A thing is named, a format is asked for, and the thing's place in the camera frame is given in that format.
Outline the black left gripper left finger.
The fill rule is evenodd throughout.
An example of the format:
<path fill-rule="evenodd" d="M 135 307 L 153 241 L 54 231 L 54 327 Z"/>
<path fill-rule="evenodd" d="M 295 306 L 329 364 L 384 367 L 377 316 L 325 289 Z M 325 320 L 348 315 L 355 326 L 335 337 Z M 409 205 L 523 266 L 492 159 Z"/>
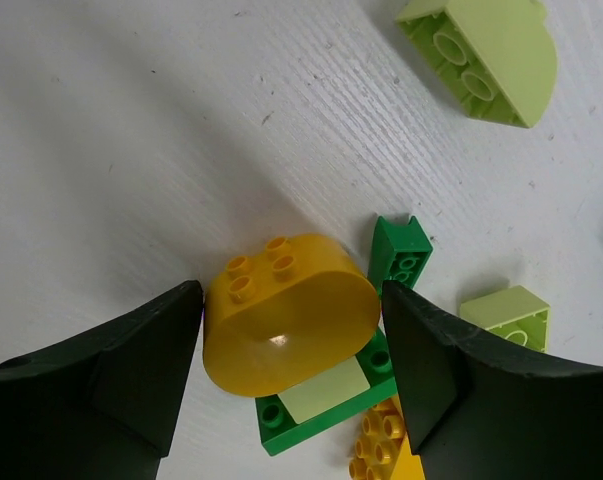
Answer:
<path fill-rule="evenodd" d="M 185 281 L 137 309 L 0 364 L 0 479 L 154 479 L 203 312 Z"/>

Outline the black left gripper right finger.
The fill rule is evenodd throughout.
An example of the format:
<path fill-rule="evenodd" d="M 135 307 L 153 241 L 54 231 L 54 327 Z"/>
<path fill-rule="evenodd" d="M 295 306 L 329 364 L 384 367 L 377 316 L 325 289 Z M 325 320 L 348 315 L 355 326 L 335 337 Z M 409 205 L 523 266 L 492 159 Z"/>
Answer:
<path fill-rule="evenodd" d="M 412 452 L 429 479 L 603 479 L 603 367 L 539 353 L 382 288 Z"/>

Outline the pale green lego tile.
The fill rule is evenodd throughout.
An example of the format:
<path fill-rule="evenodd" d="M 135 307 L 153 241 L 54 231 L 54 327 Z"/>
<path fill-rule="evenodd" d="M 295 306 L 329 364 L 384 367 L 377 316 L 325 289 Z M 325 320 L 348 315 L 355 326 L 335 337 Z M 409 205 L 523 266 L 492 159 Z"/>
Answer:
<path fill-rule="evenodd" d="M 292 419 L 301 424 L 365 392 L 370 384 L 355 357 L 278 394 Z"/>

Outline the green lego plate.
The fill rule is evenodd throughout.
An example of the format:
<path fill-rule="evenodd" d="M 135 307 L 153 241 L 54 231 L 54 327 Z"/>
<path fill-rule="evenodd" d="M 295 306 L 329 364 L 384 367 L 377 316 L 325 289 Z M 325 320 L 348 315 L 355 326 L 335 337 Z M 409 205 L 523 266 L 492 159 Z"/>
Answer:
<path fill-rule="evenodd" d="M 278 455 L 397 393 L 378 329 L 355 356 L 279 394 L 255 400 L 261 445 Z"/>

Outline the yellow rounded lego brick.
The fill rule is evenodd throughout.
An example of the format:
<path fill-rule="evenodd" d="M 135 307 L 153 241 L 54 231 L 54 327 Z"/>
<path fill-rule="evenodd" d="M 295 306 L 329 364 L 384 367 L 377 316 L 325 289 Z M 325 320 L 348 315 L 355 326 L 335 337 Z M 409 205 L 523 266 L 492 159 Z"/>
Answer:
<path fill-rule="evenodd" d="M 354 356 L 379 319 L 375 287 L 339 241 L 276 237 L 211 281 L 203 365 L 228 393 L 277 394 Z"/>

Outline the yellow studded lego brick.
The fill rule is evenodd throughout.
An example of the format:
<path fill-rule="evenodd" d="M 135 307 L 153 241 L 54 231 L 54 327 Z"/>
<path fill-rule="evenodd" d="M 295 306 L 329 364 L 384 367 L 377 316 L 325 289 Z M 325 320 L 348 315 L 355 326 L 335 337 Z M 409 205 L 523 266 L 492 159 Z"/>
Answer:
<path fill-rule="evenodd" d="M 411 452 L 399 397 L 365 412 L 354 443 L 349 475 L 355 480 L 424 480 L 421 459 Z"/>

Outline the light green small lego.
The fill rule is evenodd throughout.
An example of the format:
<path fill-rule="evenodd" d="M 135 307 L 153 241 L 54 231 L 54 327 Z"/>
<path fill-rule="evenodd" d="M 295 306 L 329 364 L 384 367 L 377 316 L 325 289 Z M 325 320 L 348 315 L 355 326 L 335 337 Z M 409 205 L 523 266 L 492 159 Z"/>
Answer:
<path fill-rule="evenodd" d="M 517 345 L 547 351 L 550 305 L 523 286 L 465 301 L 459 317 Z"/>

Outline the dark green sloped lego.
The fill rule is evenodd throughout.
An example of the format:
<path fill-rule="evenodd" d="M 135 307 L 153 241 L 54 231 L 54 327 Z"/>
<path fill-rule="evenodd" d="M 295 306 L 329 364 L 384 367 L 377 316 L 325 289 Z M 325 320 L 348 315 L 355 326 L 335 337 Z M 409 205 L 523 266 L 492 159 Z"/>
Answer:
<path fill-rule="evenodd" d="M 416 216 L 404 223 L 379 216 L 373 232 L 367 278 L 379 297 L 386 280 L 395 280 L 413 289 L 432 252 L 430 239 Z"/>

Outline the light green curved lego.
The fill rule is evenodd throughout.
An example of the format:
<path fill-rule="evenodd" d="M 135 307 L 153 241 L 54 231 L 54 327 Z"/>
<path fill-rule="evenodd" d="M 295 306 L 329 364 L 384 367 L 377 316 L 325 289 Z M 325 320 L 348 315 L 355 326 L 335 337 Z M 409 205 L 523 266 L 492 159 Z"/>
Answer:
<path fill-rule="evenodd" d="M 396 23 L 468 117 L 535 126 L 558 61 L 540 1 L 410 1 Z"/>

